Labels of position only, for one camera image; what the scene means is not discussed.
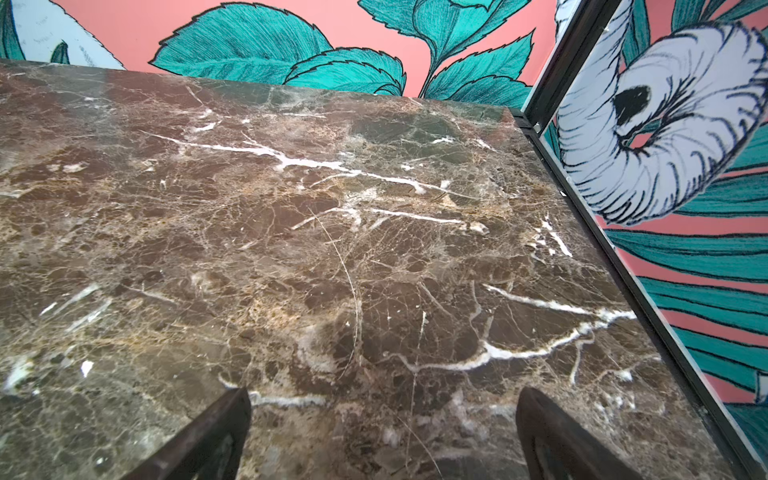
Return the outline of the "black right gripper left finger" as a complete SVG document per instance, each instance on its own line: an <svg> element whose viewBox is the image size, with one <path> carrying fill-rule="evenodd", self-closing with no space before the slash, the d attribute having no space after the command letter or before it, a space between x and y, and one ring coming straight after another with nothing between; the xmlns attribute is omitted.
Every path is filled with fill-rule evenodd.
<svg viewBox="0 0 768 480"><path fill-rule="evenodd" d="M252 418L244 388L229 389L126 479L235 479Z"/></svg>

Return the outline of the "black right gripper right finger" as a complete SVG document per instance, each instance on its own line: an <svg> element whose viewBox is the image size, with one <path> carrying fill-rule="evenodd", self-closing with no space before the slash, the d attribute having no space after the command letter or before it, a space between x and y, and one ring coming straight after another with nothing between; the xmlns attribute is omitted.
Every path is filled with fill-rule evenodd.
<svg viewBox="0 0 768 480"><path fill-rule="evenodd" d="M521 390L516 427L531 479L639 479L550 397Z"/></svg>

